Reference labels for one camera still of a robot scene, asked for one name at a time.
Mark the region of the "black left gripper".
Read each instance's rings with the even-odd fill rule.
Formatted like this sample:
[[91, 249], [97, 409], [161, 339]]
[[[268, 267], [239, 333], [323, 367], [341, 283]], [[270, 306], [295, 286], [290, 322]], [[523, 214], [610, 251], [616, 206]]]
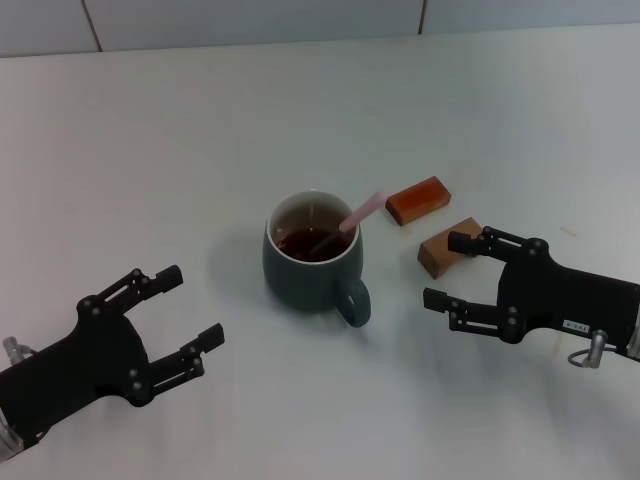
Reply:
[[204, 375], [202, 355], [225, 342], [221, 324], [178, 351], [149, 363], [132, 323], [124, 316], [142, 301], [183, 284], [171, 265], [149, 277], [136, 268], [78, 307], [69, 335], [1, 372], [1, 410], [25, 444], [105, 396], [134, 407]]

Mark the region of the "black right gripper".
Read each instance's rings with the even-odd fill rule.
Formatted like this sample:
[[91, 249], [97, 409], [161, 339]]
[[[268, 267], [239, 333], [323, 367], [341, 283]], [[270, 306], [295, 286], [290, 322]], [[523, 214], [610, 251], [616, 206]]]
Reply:
[[516, 344], [534, 329], [547, 328], [583, 338], [597, 331], [615, 352], [639, 357], [639, 286], [635, 283], [564, 267], [548, 244], [485, 226], [481, 233], [452, 231], [448, 250], [486, 256], [505, 263], [497, 306], [467, 302], [425, 288], [428, 310], [446, 313], [451, 331], [496, 337]]

